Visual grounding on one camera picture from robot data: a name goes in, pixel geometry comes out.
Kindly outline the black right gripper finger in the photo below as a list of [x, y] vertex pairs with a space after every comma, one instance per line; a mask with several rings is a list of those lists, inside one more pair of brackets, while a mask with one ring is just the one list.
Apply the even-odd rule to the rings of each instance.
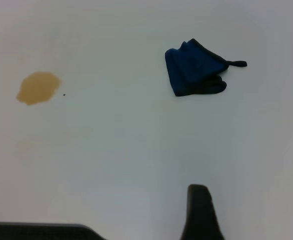
[[191, 184], [187, 189], [186, 222], [182, 240], [223, 240], [213, 199], [204, 185]]

